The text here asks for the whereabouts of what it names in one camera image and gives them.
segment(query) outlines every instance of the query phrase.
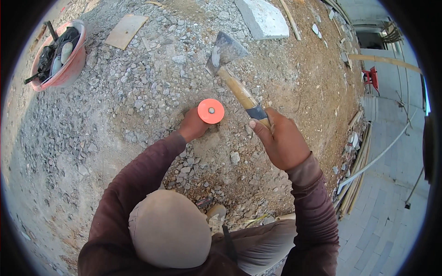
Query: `wooden handle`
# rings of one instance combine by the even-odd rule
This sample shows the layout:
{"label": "wooden handle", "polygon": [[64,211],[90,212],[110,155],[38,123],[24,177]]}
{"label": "wooden handle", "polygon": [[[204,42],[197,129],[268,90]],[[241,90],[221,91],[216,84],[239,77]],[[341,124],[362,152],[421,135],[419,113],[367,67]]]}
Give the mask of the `wooden handle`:
{"label": "wooden handle", "polygon": [[266,112],[261,108],[255,98],[250,94],[246,87],[233,76],[233,73],[224,66],[218,70],[218,75],[225,81],[232,93],[240,104],[246,109],[251,118],[262,122],[270,129],[270,122]]}

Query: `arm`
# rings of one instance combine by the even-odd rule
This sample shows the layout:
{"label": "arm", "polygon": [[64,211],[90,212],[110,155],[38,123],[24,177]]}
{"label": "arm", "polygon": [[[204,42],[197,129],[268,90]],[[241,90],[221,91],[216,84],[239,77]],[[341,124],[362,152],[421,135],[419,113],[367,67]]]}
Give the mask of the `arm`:
{"label": "arm", "polygon": [[78,258],[79,275],[103,275],[133,268],[138,260],[128,229],[129,214],[147,194],[157,190],[172,161],[186,143],[201,137],[210,125],[196,108],[180,128],[130,162],[104,191],[92,220],[89,240]]}
{"label": "arm", "polygon": [[319,163],[293,120],[270,108],[266,112],[270,130],[259,121],[252,121],[250,127],[264,144],[270,161],[288,173],[295,198],[298,235],[282,274],[335,275],[338,223]]}

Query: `shoe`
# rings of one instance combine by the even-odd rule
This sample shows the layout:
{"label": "shoe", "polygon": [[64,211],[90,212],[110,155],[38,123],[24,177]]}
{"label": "shoe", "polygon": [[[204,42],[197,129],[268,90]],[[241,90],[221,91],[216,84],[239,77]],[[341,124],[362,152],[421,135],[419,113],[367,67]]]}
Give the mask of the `shoe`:
{"label": "shoe", "polygon": [[226,209],[223,205],[217,204],[210,208],[207,213],[207,223],[210,227],[212,236],[216,233],[222,233],[222,225],[224,224]]}

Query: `chair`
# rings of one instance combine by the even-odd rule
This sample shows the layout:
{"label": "chair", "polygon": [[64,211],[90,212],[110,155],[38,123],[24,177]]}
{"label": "chair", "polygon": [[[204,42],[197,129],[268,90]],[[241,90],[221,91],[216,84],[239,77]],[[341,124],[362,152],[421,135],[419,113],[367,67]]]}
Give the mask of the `chair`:
{"label": "chair", "polygon": [[373,66],[370,71],[362,70],[362,72],[364,73],[364,77],[367,77],[367,80],[364,80],[364,84],[372,84],[374,89],[376,89],[377,94],[380,96],[376,68]]}

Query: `dirt ground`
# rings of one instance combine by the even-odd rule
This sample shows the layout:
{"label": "dirt ground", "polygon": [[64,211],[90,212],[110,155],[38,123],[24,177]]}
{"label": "dirt ground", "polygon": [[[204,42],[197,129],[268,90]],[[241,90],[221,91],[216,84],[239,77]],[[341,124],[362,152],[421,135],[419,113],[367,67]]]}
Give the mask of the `dirt ground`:
{"label": "dirt ground", "polygon": [[[85,22],[88,57],[82,74],[71,87],[39,93],[22,84],[49,36],[45,33],[34,51],[29,52],[30,43],[25,47],[2,121],[1,169],[9,211],[39,269],[76,275],[78,253],[107,185],[206,98],[219,100],[225,117],[176,158],[164,177],[165,188],[194,202],[213,197],[212,204],[226,206],[232,231],[245,227],[248,219],[294,211],[287,174],[270,163],[229,89],[204,70],[219,30],[233,35],[250,53],[229,68],[262,106],[295,120],[333,196],[346,171],[335,175],[332,167],[345,161],[348,123],[359,109],[364,86],[360,65],[353,64],[351,71],[340,58],[344,50],[359,51],[355,33],[337,20],[341,36],[322,2],[287,1],[301,41],[292,30],[289,38],[251,39],[231,0],[167,0],[162,7],[143,1],[77,0],[60,13],[68,2],[59,1],[45,20],[54,27],[70,19]],[[279,1],[271,3],[285,16]],[[221,11],[231,18],[219,19]],[[104,40],[125,14],[149,19],[123,51]],[[322,39],[313,33],[314,23]],[[177,55],[186,56],[186,62],[172,61]],[[237,165],[230,160],[234,152],[240,156]]]}

